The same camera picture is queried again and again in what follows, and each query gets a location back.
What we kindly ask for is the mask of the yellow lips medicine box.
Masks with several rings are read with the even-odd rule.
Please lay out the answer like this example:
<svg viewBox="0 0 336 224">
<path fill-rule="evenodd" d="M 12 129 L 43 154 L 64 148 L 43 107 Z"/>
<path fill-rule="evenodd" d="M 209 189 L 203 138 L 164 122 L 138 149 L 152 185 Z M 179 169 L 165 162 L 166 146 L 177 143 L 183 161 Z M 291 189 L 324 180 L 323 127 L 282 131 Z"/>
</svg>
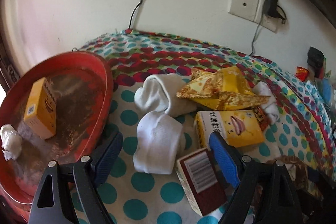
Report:
<svg viewBox="0 0 336 224">
<path fill-rule="evenodd" d="M 264 134 L 252 110 L 199 111 L 194 120 L 199 145 L 209 148 L 210 135 L 219 133 L 227 144 L 245 147 L 264 142 Z"/>
</svg>

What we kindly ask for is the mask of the red white cigarette box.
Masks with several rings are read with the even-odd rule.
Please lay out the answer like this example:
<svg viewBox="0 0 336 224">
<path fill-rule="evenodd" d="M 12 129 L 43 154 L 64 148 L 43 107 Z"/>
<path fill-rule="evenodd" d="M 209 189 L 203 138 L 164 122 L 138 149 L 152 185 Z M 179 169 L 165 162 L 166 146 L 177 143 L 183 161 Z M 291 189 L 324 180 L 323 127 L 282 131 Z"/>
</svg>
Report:
<svg viewBox="0 0 336 224">
<path fill-rule="evenodd" d="M 207 148 L 198 149 L 176 162 L 176 173 L 191 208 L 204 217 L 227 202 Z"/>
</svg>

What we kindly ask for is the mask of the small red candy wrapper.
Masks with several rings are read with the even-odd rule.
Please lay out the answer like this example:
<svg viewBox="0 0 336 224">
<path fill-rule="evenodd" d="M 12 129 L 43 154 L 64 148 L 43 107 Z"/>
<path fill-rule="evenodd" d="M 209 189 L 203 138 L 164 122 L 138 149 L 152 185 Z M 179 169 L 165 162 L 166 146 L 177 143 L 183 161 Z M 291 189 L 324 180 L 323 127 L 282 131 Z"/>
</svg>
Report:
<svg viewBox="0 0 336 224">
<path fill-rule="evenodd" d="M 260 106 L 254 106 L 251 110 L 257 119 L 261 131 L 264 132 L 270 124 L 269 118 L 265 115 Z"/>
</svg>

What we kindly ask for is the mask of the brown snack bag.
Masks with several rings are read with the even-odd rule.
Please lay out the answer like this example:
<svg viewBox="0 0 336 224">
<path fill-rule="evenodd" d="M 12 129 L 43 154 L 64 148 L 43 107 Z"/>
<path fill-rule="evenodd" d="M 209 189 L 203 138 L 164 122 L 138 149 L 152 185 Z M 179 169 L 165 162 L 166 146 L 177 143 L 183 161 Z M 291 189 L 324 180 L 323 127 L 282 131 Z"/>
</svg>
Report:
<svg viewBox="0 0 336 224">
<path fill-rule="evenodd" d="M 297 189 L 303 189 L 312 194 L 315 198 L 321 200 L 322 194 L 316 184 L 308 179 L 308 165 L 296 156 L 282 155 L 273 160 L 268 160 L 267 164 L 273 164 L 276 160 L 281 160 L 289 173 L 289 176 Z"/>
</svg>

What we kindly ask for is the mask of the yellow snack bag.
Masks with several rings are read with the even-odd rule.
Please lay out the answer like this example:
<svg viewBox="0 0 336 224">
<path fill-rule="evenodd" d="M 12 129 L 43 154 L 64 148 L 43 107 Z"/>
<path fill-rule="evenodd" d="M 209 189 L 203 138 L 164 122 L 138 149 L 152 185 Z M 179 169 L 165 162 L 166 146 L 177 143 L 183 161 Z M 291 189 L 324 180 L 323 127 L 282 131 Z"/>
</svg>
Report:
<svg viewBox="0 0 336 224">
<path fill-rule="evenodd" d="M 269 102 L 270 96 L 255 94 L 237 67 L 216 72 L 191 69 L 191 80 L 177 91 L 177 98 L 192 100 L 211 110 L 243 110 Z"/>
</svg>

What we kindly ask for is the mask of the white tissue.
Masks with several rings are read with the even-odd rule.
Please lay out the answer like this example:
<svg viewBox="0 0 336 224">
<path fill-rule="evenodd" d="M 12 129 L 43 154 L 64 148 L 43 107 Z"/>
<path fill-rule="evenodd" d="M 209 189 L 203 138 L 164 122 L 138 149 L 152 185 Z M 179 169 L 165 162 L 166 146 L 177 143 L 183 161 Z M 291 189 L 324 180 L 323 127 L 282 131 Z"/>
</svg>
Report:
<svg viewBox="0 0 336 224">
<path fill-rule="evenodd" d="M 10 124 L 1 127 L 2 152 L 5 161 L 17 160 L 22 151 L 23 139 Z"/>
</svg>

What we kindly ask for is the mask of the polka dot cloth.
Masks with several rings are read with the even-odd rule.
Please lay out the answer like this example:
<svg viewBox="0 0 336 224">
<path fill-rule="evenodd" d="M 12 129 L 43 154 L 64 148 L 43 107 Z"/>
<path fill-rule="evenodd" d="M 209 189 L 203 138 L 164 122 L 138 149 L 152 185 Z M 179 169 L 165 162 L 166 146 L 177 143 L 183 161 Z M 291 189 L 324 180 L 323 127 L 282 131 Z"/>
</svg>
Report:
<svg viewBox="0 0 336 224">
<path fill-rule="evenodd" d="M 221 206 L 201 217 L 191 208 L 175 173 L 137 172 L 133 155 L 142 117 L 134 94 L 147 77 L 175 73 L 188 82 L 191 69 L 214 72 L 236 66 L 250 86 L 262 81 L 276 97 L 278 120 L 267 127 L 265 141 L 241 149 L 257 162 L 295 156 L 312 168 L 335 176 L 335 144 L 331 121 L 317 87 L 302 82 L 263 57 L 171 34 L 124 30 L 88 41 L 82 51 L 100 55 L 113 73 L 113 99 L 104 136 L 117 130 L 123 146 L 107 181 L 98 193 L 115 223 L 217 223 Z"/>
</svg>

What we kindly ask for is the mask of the red round tray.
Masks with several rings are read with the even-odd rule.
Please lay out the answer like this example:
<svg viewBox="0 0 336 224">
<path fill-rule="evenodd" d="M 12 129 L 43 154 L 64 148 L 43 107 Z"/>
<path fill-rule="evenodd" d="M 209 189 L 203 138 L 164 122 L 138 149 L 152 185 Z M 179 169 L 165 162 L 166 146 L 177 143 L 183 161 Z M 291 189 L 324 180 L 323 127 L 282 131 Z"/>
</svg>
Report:
<svg viewBox="0 0 336 224">
<path fill-rule="evenodd" d="M 1 193 L 29 210 L 49 161 L 75 162 L 96 146 L 113 94 L 109 64 L 88 52 L 67 52 L 30 69 L 1 104 L 1 124 L 10 124 L 23 139 L 16 159 L 1 159 Z M 55 114 L 55 135 L 47 140 L 24 116 L 42 106 Z"/>
</svg>

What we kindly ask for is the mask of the red snack packet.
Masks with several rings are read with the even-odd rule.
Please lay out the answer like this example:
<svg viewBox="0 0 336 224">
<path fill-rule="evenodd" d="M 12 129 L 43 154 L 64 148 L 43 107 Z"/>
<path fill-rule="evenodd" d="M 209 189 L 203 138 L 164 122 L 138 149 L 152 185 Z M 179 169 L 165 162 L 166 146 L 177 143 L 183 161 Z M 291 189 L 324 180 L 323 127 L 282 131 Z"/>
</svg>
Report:
<svg viewBox="0 0 336 224">
<path fill-rule="evenodd" d="M 310 71 L 303 67 L 296 67 L 295 70 L 295 77 L 298 78 L 300 81 L 305 82 L 309 77 Z"/>
</svg>

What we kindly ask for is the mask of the black power adapter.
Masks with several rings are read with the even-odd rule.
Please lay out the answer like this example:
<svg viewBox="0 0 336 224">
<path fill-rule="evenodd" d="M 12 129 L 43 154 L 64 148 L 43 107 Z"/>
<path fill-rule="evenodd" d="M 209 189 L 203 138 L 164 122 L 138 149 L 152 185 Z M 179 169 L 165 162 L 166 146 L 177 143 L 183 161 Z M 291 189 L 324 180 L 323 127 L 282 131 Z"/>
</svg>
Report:
<svg viewBox="0 0 336 224">
<path fill-rule="evenodd" d="M 278 0 L 265 0 L 262 7 L 262 14 L 272 17 L 282 19 L 282 15 L 277 10 Z"/>
</svg>

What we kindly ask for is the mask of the white wall socket panel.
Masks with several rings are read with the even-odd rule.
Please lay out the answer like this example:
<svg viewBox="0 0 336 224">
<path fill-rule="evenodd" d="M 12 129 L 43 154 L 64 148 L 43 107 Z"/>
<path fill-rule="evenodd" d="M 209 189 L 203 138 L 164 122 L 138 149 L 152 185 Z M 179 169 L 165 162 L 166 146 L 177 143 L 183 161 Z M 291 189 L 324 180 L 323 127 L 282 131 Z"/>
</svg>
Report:
<svg viewBox="0 0 336 224">
<path fill-rule="evenodd" d="M 230 0 L 228 2 L 228 13 L 238 16 L 254 23 L 261 19 L 264 0 Z M 264 15 L 261 26 L 276 33 L 280 20 Z"/>
</svg>

